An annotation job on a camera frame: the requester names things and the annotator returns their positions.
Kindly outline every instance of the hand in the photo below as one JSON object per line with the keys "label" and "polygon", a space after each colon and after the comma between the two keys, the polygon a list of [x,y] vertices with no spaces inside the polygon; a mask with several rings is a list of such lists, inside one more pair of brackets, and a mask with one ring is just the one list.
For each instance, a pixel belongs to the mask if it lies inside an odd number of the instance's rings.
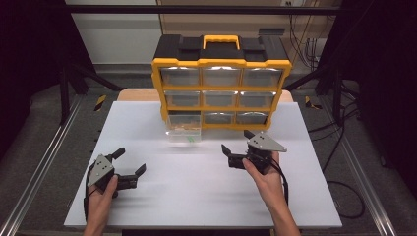
{"label": "hand", "polygon": [[102,235],[107,224],[113,193],[117,188],[117,175],[108,182],[104,193],[100,193],[95,185],[89,187],[89,215],[85,236]]}
{"label": "hand", "polygon": [[[279,153],[277,151],[272,152],[272,158],[279,163]],[[275,169],[268,167],[265,170],[265,175],[262,175],[250,160],[243,159],[243,165],[254,179],[261,198],[269,210],[279,207],[282,202],[285,202],[281,176]]]}
{"label": "hand", "polygon": [[[279,163],[279,153],[277,151],[272,152],[272,158]],[[268,167],[265,170],[265,175],[262,175],[248,159],[243,159],[243,165],[254,179],[261,198],[267,205],[276,235],[300,235],[285,201],[280,174],[274,168]]]}

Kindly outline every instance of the clear plastic drawer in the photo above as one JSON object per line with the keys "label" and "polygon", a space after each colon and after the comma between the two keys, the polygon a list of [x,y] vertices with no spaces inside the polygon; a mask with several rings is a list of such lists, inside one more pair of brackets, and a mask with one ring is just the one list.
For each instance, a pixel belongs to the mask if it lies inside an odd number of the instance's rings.
{"label": "clear plastic drawer", "polygon": [[282,70],[274,68],[253,68],[243,70],[242,86],[278,87]]}
{"label": "clear plastic drawer", "polygon": [[275,95],[276,92],[274,91],[241,91],[239,106],[268,108],[272,105],[272,101]]}
{"label": "clear plastic drawer", "polygon": [[229,111],[206,111],[205,124],[232,124],[235,113]]}
{"label": "clear plastic drawer", "polygon": [[205,106],[226,106],[236,105],[237,91],[203,91],[203,101]]}
{"label": "clear plastic drawer", "polygon": [[260,124],[264,125],[269,116],[268,112],[241,111],[236,115],[237,124]]}
{"label": "clear plastic drawer", "polygon": [[199,91],[166,90],[168,106],[200,106]]}
{"label": "clear plastic drawer", "polygon": [[160,68],[160,75],[165,86],[198,86],[199,69],[190,67]]}
{"label": "clear plastic drawer", "polygon": [[173,143],[196,143],[202,140],[200,111],[169,111],[166,135]]}
{"label": "clear plastic drawer", "polygon": [[203,85],[217,87],[238,86],[241,71],[239,68],[224,66],[203,68]]}

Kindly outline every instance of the cable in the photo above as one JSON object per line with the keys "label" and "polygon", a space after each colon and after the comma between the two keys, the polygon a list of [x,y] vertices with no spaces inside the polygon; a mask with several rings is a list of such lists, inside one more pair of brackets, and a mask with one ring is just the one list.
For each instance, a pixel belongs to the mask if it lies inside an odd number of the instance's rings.
{"label": "cable", "polygon": [[[356,108],[356,109],[354,109],[354,110],[350,111],[349,113],[347,113],[347,115],[346,115],[346,116],[342,117],[342,121],[344,121],[344,120],[346,120],[346,119],[348,119],[348,118],[352,117],[352,116],[353,116],[353,114],[354,114],[354,112],[356,112],[356,111],[358,111],[358,108]],[[308,133],[318,132],[318,131],[324,130],[324,129],[326,129],[326,128],[328,128],[328,127],[330,127],[330,126],[334,125],[334,124],[336,124],[336,122],[335,122],[335,121],[331,121],[330,123],[328,123],[328,124],[326,124],[326,125],[323,125],[322,127],[315,128],[315,129],[313,129],[313,130],[309,130],[309,131],[307,131],[307,132],[308,132]]]}
{"label": "cable", "polygon": [[344,81],[341,82],[341,87],[342,87],[342,91],[349,93],[350,95],[352,95],[353,97],[357,98],[359,97],[359,93],[356,91],[351,90],[350,88],[348,88],[345,84]]}
{"label": "cable", "polygon": [[322,140],[322,139],[325,139],[325,138],[327,138],[328,136],[330,136],[330,135],[332,135],[332,134],[336,133],[338,130],[340,130],[340,127],[339,127],[339,128],[337,128],[337,130],[335,130],[335,131],[333,131],[333,132],[331,132],[331,133],[329,133],[329,134],[327,134],[327,135],[325,135],[325,136],[323,136],[323,137],[321,137],[321,138],[317,138],[317,139],[312,140],[312,142],[314,142],[314,141],[319,141],[319,140]]}
{"label": "cable", "polygon": [[279,163],[276,160],[274,160],[273,158],[271,160],[276,165],[273,164],[273,163],[271,163],[270,166],[272,166],[272,168],[274,168],[281,175],[281,177],[282,177],[282,186],[284,187],[284,198],[285,198],[286,203],[288,204],[288,195],[289,195],[289,193],[288,193],[288,182],[286,181],[285,175],[282,172],[282,169],[279,166]]}
{"label": "cable", "polygon": [[89,193],[89,195],[87,196],[87,198],[89,198],[89,196],[91,196],[97,190],[98,190],[98,188],[95,188],[91,193]]}
{"label": "cable", "polygon": [[345,117],[345,112],[346,112],[346,110],[347,110],[347,108],[349,107],[349,106],[351,106],[351,105],[353,105],[353,104],[355,104],[356,103],[356,101],[353,101],[353,102],[351,102],[351,103],[349,103],[348,105],[346,105],[346,107],[344,107],[344,110],[343,110],[343,115],[342,115],[342,124],[341,124],[341,134],[340,134],[340,137],[338,138],[338,140],[337,140],[337,142],[336,142],[336,144],[334,145],[334,148],[333,148],[333,150],[331,151],[331,153],[330,153],[330,155],[329,155],[329,157],[328,157],[328,160],[326,161],[326,163],[325,163],[325,166],[322,168],[322,171],[323,172],[325,172],[326,171],[326,168],[328,168],[328,164],[330,163],[330,161],[332,160],[332,158],[333,158],[333,155],[334,155],[334,153],[336,152],[336,150],[337,150],[337,147],[338,147],[338,145],[340,144],[340,142],[341,142],[341,138],[343,137],[343,135],[344,135],[344,121],[345,121],[345,119],[344,119],[344,117]]}
{"label": "cable", "polygon": [[84,216],[86,218],[86,221],[89,216],[89,196],[91,196],[91,194],[94,193],[95,190],[98,189],[96,188],[94,191],[92,191],[92,193],[89,194],[89,185],[88,185],[89,175],[91,174],[91,171],[94,169],[94,166],[95,166],[95,162],[89,166],[89,170],[87,171],[87,177],[86,177],[86,194],[84,197]]}
{"label": "cable", "polygon": [[[349,116],[350,114],[353,114],[353,112],[355,112],[355,111],[357,111],[358,109],[357,108],[355,108],[354,110],[352,110],[352,111],[350,111],[347,115],[345,115],[345,112],[346,112],[346,110],[347,110],[347,108],[349,107],[349,106],[351,106],[351,105],[353,105],[353,104],[355,104],[356,103],[356,101],[353,101],[353,102],[351,102],[351,103],[349,103],[348,105],[346,105],[346,107],[344,108],[344,110],[343,110],[343,115],[342,115],[342,125],[341,125],[341,127],[339,127],[336,131],[338,131],[339,129],[341,129],[341,134],[340,134],[340,137],[339,137],[339,139],[337,140],[337,142],[336,142],[336,144],[334,145],[334,148],[333,148],[333,150],[331,151],[331,154],[329,155],[329,157],[328,157],[328,160],[326,161],[326,163],[325,163],[325,166],[323,167],[323,169],[322,169],[322,171],[323,171],[323,173],[325,173],[325,171],[326,171],[326,169],[328,168],[328,164],[330,163],[330,161],[332,160],[332,158],[333,158],[333,155],[334,155],[334,153],[335,153],[335,151],[337,150],[337,147],[338,147],[338,145],[340,144],[340,142],[341,142],[341,139],[342,139],[342,137],[343,137],[343,135],[344,135],[344,131],[345,131],[345,127],[344,127],[344,122],[345,122],[345,120],[346,120],[346,117],[347,116]],[[327,183],[328,184],[338,184],[338,185],[341,185],[341,186],[344,186],[345,188],[347,188],[347,189],[349,189],[349,190],[351,190],[357,197],[358,197],[358,199],[359,199],[359,201],[360,201],[360,203],[361,203],[361,210],[360,210],[360,212],[358,213],[358,214],[354,214],[354,215],[346,215],[346,214],[342,214],[342,213],[339,213],[339,215],[340,215],[340,217],[344,217],[344,218],[349,218],[349,219],[356,219],[356,218],[359,218],[359,217],[361,217],[363,214],[364,214],[364,212],[365,212],[365,202],[364,202],[364,200],[362,199],[362,196],[357,192],[357,191],[355,191],[351,186],[349,186],[349,185],[347,185],[347,184],[344,184],[344,183],[341,183],[341,182],[338,182],[338,181],[327,181]]]}
{"label": "cable", "polygon": [[316,47],[317,47],[317,40],[315,38],[307,38],[305,47],[303,50],[303,57],[304,60],[307,61],[309,64],[310,70],[313,72],[316,70]]}
{"label": "cable", "polygon": [[301,48],[300,48],[300,44],[302,44],[302,42],[298,40],[297,36],[295,35],[294,29],[295,26],[293,27],[293,21],[292,21],[292,15],[289,15],[289,40],[291,42],[292,47],[294,48],[295,52],[297,53],[297,55],[299,56],[300,60],[303,62],[303,64],[305,66],[309,66],[308,63],[304,60],[304,57],[301,54]]}
{"label": "cable", "polygon": [[364,213],[365,213],[365,202],[362,199],[362,196],[356,190],[354,190],[349,185],[344,184],[344,183],[341,183],[341,182],[338,182],[338,181],[330,181],[330,180],[328,180],[327,183],[328,184],[337,184],[337,185],[341,185],[341,186],[344,186],[344,187],[348,188],[349,190],[351,190],[358,197],[359,201],[361,202],[361,211],[359,213],[354,214],[354,215],[346,215],[346,214],[339,213],[339,215],[341,217],[343,217],[343,218],[349,218],[349,219],[357,219],[357,218],[361,217],[362,215],[364,215]]}
{"label": "cable", "polygon": [[328,16],[328,20],[334,21],[336,20],[336,16]]}

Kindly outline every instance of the metal frame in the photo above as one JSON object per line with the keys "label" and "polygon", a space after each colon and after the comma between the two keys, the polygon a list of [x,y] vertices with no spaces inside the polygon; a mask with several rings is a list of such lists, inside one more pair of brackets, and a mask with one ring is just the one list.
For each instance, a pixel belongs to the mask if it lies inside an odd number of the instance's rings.
{"label": "metal frame", "polygon": [[[353,9],[340,9],[340,8],[297,8],[297,7],[255,7],[255,6],[132,6],[132,5],[43,5],[44,9],[47,11],[54,11],[62,12],[63,14],[66,13],[75,13],[75,14],[230,14],[230,15],[328,15],[328,16],[339,16],[345,14],[353,14],[357,12],[357,10]],[[349,34],[345,37],[345,39],[340,43],[341,46],[345,44],[348,40]],[[336,58],[339,58],[340,51],[338,50],[334,53]],[[318,76],[322,76],[323,73],[327,71],[334,72],[334,65],[335,62],[331,63],[332,65],[323,65],[321,66],[316,72],[313,72],[306,77],[302,78],[301,80],[295,82],[294,84],[290,85],[286,89],[292,90],[301,86],[313,78]],[[84,70],[80,70],[77,68],[79,73],[82,74],[89,74]],[[71,82],[71,78],[67,78],[69,75],[67,68],[62,71],[60,82],[61,82],[61,89],[68,89],[67,82]],[[102,81],[101,78],[95,77],[98,81],[105,83]],[[62,96],[68,96],[67,92],[63,92]],[[62,120],[62,126],[57,132],[56,138],[51,143],[52,149],[48,149],[46,152],[43,160],[39,163],[38,168],[36,169],[35,173],[32,176],[32,179],[28,183],[27,188],[25,189],[24,193],[22,194],[19,202],[15,206],[12,214],[7,219],[7,222],[2,225],[0,234],[3,235],[15,235],[18,230],[20,223],[25,216],[32,199],[34,198],[37,189],[39,188],[44,175],[47,172],[48,167],[50,166],[53,158],[56,154],[57,148],[60,146],[60,142],[63,141],[63,138],[66,135],[67,129],[69,125],[72,123],[73,118],[78,110],[78,105],[73,112],[67,112],[69,108],[69,104],[66,103],[67,101],[63,101],[62,106],[63,109],[63,116],[69,116],[70,119],[65,122],[64,118]],[[348,155],[351,156],[353,150],[350,147],[350,144],[347,140],[343,141],[343,147]],[[371,215],[375,219],[375,223],[380,230],[381,235],[396,235],[389,218],[384,210],[384,207],[381,205],[378,196],[376,195],[371,183],[369,182],[367,176],[363,172],[357,158],[354,156],[349,157],[348,164],[351,167],[352,172],[359,182],[360,189],[365,196],[365,200],[367,201],[369,211]]]}

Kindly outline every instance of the white tabletop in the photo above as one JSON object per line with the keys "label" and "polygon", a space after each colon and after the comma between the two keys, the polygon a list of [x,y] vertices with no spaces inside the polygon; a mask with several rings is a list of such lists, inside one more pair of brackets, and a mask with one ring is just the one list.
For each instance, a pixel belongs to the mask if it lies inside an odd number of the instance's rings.
{"label": "white tabletop", "polygon": [[[125,229],[271,228],[255,182],[245,170],[229,168],[221,152],[224,144],[233,153],[244,153],[243,131],[203,130],[200,143],[178,147],[166,138],[159,108],[159,102],[151,101],[115,101],[111,107],[90,163],[101,153],[123,147],[126,153],[113,161],[116,173],[133,174],[143,163],[148,169],[137,189],[119,191],[108,225]],[[297,225],[340,227],[298,104],[280,103],[267,134],[288,149],[280,154],[280,165]],[[86,174],[65,220],[68,227],[86,225],[85,178]]]}

